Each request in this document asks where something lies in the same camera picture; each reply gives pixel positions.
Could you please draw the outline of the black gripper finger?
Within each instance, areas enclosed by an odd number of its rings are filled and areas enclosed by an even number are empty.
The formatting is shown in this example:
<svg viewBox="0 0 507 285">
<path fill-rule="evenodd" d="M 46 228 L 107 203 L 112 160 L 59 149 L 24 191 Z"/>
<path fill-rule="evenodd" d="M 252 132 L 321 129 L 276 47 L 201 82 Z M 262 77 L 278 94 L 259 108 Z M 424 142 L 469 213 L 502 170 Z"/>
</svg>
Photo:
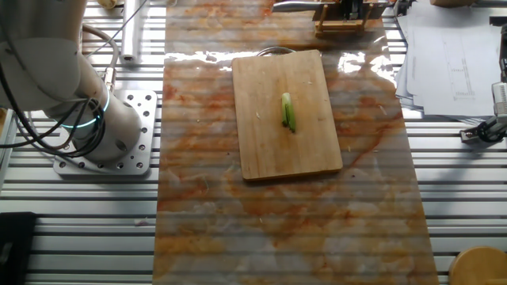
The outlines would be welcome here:
<svg viewBox="0 0 507 285">
<path fill-rule="evenodd" d="M 357 20 L 362 14 L 363 0 L 342 0 L 344 19 Z"/>
</svg>

